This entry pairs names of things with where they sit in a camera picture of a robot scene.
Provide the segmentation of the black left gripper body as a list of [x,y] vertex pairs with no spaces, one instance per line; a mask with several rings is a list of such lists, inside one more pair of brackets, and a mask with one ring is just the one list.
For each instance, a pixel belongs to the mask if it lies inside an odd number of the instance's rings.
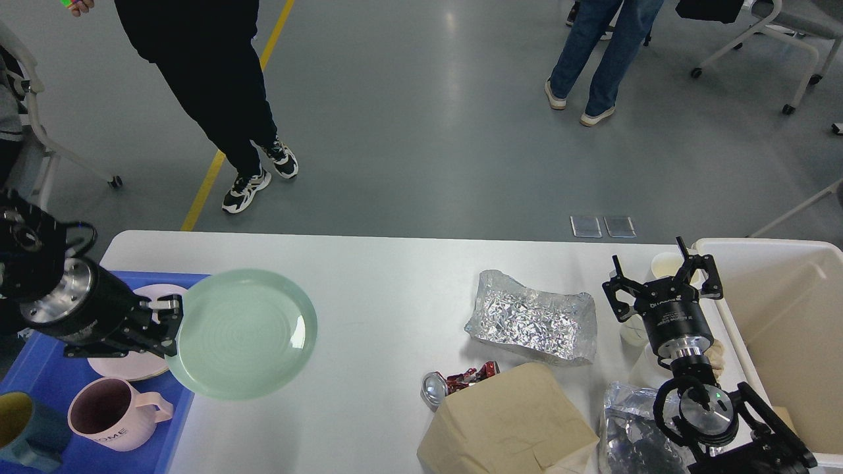
[[24,322],[40,333],[81,347],[123,335],[123,327],[148,329],[148,299],[88,258],[67,258],[54,289],[19,304]]

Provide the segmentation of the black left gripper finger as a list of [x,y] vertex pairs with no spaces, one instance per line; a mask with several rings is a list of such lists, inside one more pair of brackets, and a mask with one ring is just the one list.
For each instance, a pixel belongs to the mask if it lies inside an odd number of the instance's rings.
[[129,353],[153,354],[165,358],[177,355],[177,345],[172,340],[159,341],[140,333],[119,332],[117,337],[83,345],[67,344],[63,356],[68,358],[122,358]]
[[175,340],[184,317],[184,302],[180,294],[165,294],[157,299],[142,295],[139,310],[140,333],[150,340]]

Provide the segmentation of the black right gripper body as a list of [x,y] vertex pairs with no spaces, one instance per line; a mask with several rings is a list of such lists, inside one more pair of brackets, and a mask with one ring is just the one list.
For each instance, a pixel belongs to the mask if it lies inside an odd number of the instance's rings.
[[699,306],[699,291],[688,283],[648,283],[636,296],[653,353],[676,359],[702,355],[714,337]]

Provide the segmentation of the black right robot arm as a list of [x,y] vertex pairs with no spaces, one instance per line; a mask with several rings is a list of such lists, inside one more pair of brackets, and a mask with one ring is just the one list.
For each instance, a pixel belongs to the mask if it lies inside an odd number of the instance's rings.
[[657,363],[671,372],[653,404],[657,428],[689,448],[692,473],[807,473],[813,453],[746,382],[726,392],[707,357],[715,339],[699,301],[720,300],[713,256],[692,255],[677,239],[682,263],[671,276],[638,282],[619,257],[603,291],[617,321],[640,315]]

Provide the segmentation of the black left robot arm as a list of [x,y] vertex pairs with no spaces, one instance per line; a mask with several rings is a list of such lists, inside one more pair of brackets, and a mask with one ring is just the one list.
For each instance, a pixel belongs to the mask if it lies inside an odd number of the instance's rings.
[[69,358],[177,355],[182,297],[136,294],[88,258],[96,231],[88,241],[67,240],[82,228],[92,225],[63,223],[18,192],[2,191],[2,331],[30,328],[53,337]]

